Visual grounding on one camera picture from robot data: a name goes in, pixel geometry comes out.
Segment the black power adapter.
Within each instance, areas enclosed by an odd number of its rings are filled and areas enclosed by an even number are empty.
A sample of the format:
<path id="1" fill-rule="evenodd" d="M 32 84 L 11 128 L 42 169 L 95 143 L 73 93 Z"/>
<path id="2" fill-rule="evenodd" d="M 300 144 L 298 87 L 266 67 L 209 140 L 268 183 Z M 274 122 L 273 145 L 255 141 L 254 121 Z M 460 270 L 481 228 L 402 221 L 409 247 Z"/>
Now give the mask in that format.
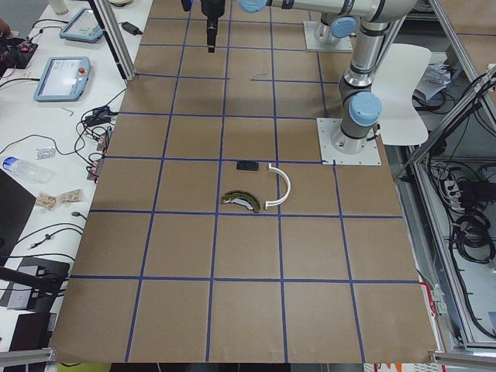
<path id="1" fill-rule="evenodd" d="M 143 34 L 143 31 L 138 26 L 135 26 L 130 22 L 122 22 L 121 27 L 123 30 L 125 30 L 127 33 L 133 36 L 138 36 Z"/>

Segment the far teach pendant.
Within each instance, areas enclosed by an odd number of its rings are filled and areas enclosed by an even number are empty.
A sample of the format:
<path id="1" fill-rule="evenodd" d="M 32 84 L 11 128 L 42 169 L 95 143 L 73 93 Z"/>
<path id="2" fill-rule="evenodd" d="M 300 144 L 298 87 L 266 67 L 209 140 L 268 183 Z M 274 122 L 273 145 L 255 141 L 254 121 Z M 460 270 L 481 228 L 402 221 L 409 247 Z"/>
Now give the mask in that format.
<path id="1" fill-rule="evenodd" d="M 59 32 L 59 37 L 64 40 L 97 43 L 103 37 L 103 32 L 94 12 L 90 8 L 83 8 Z"/>

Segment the teach pendant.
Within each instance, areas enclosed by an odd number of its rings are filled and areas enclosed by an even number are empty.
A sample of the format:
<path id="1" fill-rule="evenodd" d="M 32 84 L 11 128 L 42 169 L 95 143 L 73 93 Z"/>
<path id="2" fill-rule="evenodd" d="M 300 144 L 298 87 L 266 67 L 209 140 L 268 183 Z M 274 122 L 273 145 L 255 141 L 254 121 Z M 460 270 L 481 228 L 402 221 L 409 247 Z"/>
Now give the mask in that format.
<path id="1" fill-rule="evenodd" d="M 64 40 L 97 43 L 103 37 L 103 32 L 94 12 L 90 8 L 83 8 L 59 32 L 59 37 Z"/>
<path id="2" fill-rule="evenodd" d="M 88 57 L 51 57 L 33 99 L 36 102 L 75 102 L 83 94 L 90 72 Z"/>

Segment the black brake pad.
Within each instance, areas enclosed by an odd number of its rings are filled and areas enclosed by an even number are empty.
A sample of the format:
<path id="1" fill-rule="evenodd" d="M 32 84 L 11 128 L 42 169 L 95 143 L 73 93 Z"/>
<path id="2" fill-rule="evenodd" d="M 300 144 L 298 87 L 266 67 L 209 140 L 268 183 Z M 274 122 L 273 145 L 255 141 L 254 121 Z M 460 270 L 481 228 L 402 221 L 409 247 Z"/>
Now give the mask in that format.
<path id="1" fill-rule="evenodd" d="M 239 171 L 258 171 L 259 163 L 252 160 L 240 160 L 236 162 L 236 169 Z"/>

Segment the white curved plastic part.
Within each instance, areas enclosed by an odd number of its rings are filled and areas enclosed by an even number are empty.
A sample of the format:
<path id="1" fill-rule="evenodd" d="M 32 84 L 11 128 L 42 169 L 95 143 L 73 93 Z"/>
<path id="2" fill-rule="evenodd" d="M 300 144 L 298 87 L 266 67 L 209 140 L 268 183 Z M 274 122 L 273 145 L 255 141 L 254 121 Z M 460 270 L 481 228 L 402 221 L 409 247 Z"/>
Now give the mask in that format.
<path id="1" fill-rule="evenodd" d="M 264 206 L 263 208 L 265 210 L 268 210 L 269 208 L 277 207 L 277 206 L 283 204 L 288 199 L 288 197 L 291 193 L 291 180 L 290 180 L 289 176 L 282 169 L 275 167 L 272 163 L 268 164 L 267 169 L 269 172 L 275 173 L 276 175 L 278 175 L 279 177 L 281 177 L 284 180 L 285 193 L 276 200 L 265 201 L 263 204 L 263 206 Z"/>

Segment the near teach pendant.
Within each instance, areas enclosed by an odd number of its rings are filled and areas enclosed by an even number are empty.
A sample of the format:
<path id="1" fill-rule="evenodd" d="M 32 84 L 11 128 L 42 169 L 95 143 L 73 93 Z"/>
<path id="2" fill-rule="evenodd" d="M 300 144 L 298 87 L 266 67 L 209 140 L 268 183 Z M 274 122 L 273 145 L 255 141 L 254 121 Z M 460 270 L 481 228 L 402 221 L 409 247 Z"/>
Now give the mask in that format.
<path id="1" fill-rule="evenodd" d="M 88 57 L 51 57 L 33 99 L 36 102 L 75 102 L 83 94 L 90 72 Z"/>

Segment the green brake shoe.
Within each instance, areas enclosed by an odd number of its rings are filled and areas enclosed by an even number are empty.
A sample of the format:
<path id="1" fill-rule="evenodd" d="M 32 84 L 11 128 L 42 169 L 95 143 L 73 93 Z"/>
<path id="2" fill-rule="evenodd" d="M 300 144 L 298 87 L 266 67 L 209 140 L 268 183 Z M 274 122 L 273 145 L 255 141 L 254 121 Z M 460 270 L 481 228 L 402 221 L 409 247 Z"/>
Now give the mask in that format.
<path id="1" fill-rule="evenodd" d="M 222 195 L 220 203 L 223 205 L 241 205 L 254 213 L 259 213 L 261 210 L 261 203 L 259 199 L 254 194 L 244 190 L 227 191 Z"/>

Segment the white plastic chair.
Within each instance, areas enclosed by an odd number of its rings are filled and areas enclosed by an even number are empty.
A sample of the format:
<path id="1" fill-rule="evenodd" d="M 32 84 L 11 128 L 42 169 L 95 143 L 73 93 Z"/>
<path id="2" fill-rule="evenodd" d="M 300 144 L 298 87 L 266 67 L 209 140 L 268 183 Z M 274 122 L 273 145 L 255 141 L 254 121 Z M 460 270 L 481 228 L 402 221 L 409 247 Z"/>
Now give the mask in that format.
<path id="1" fill-rule="evenodd" d="M 394 43 L 377 69 L 371 91 L 381 100 L 378 120 L 382 142 L 415 146 L 428 139 L 428 130 L 412 104 L 412 96 L 431 58 L 422 46 Z"/>

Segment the clear plastic water bottle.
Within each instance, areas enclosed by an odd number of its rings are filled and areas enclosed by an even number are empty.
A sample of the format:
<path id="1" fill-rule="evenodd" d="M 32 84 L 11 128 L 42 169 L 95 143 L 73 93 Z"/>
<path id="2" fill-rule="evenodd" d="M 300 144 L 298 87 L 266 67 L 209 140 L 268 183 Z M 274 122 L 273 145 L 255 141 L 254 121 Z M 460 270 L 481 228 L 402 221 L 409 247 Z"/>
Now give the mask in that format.
<path id="1" fill-rule="evenodd" d="M 1 167 L 10 174 L 33 183 L 47 183 L 53 172 L 17 157 L 1 157 Z"/>

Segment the aluminium frame post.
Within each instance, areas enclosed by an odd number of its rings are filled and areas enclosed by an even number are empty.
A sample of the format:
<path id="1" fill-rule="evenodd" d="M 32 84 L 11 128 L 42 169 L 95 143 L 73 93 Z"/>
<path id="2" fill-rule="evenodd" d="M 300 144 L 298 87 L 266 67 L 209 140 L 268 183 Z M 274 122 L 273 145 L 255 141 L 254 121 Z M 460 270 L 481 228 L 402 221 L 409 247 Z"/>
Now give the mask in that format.
<path id="1" fill-rule="evenodd" d="M 134 80 L 136 77 L 136 70 L 110 2 L 95 0 L 89 1 L 88 3 L 103 32 L 103 36 L 105 37 L 121 78 L 124 81 Z"/>

